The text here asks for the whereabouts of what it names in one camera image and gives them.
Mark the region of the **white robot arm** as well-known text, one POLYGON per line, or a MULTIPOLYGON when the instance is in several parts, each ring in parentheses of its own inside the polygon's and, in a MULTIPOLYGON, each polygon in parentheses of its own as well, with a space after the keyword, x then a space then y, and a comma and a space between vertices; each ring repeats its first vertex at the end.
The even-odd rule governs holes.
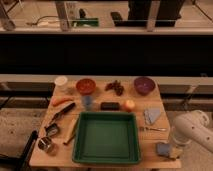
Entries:
POLYGON ((193 110, 175 117, 170 131, 169 157, 179 158, 192 141, 213 153, 213 131, 207 128, 209 123, 208 115, 201 110, 193 110))

